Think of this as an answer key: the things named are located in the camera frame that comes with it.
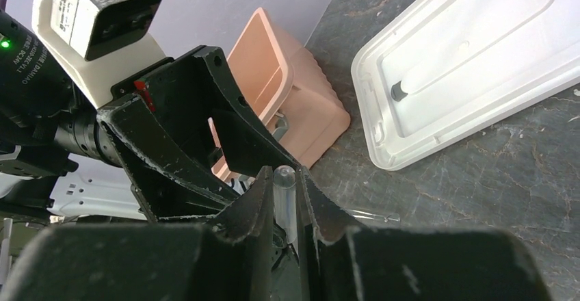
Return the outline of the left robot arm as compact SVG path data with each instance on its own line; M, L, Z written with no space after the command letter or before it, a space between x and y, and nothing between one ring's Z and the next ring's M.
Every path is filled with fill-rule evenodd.
M1 13L1 215L169 222L213 215L237 192L211 171L296 166L241 94L219 47L131 69L95 109L36 35Z

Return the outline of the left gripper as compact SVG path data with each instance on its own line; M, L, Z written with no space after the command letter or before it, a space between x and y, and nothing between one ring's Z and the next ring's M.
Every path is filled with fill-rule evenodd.
M256 176L263 166L300 166L242 95L219 47L200 45L167 57L115 85L114 100L96 112L149 222L192 221L239 198L192 159L160 122L212 119L229 169Z

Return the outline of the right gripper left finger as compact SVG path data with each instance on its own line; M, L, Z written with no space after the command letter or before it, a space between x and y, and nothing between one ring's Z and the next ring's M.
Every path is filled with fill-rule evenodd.
M2 300L269 300L273 171L205 223L85 224L41 231Z

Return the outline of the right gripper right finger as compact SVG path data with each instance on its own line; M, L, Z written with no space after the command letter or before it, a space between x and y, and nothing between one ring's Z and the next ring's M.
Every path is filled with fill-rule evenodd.
M492 229L377 228L296 171L305 300L550 300L515 236Z

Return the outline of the small glass test tube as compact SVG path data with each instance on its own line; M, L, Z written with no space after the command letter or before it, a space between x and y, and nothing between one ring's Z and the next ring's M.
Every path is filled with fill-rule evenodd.
M279 166L273 172L276 223L285 231L287 243L298 250L296 181L295 170L290 166Z

